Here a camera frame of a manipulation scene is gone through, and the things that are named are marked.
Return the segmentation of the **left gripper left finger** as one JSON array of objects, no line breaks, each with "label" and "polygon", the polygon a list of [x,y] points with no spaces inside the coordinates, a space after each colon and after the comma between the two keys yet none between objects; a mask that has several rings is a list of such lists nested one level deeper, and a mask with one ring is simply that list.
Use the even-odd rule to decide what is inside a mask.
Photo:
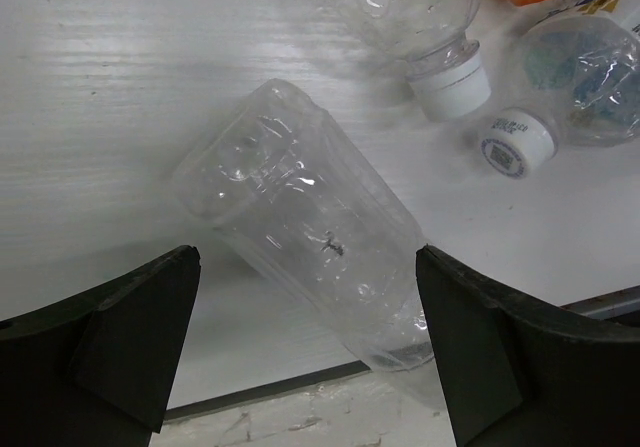
[{"label": "left gripper left finger", "polygon": [[199,288],[177,247],[1,323],[4,446],[146,446],[160,432]]}]

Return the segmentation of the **clear bottle blue label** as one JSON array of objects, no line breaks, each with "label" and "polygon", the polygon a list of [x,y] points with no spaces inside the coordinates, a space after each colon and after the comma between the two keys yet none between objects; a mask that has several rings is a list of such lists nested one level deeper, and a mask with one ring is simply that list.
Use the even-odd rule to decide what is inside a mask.
[{"label": "clear bottle blue label", "polygon": [[505,100],[478,132],[484,160],[522,179],[562,147],[614,147],[639,136],[639,0],[579,0],[514,45]]}]

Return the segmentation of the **clear bottle front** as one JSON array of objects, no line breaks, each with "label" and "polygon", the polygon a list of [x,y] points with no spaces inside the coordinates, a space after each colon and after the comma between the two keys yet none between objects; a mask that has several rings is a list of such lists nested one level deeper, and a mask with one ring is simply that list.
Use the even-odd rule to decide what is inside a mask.
[{"label": "clear bottle front", "polygon": [[444,398],[416,280],[425,236],[329,112],[272,79],[178,165],[182,207],[309,302],[340,343],[414,400]]}]

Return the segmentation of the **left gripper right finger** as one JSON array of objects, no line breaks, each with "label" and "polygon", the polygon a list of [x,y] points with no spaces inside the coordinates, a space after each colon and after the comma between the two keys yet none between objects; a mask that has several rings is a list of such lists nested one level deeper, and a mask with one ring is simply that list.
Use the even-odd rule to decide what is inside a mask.
[{"label": "left gripper right finger", "polygon": [[416,275],[457,445],[638,444],[637,288],[557,307],[433,246]]}]

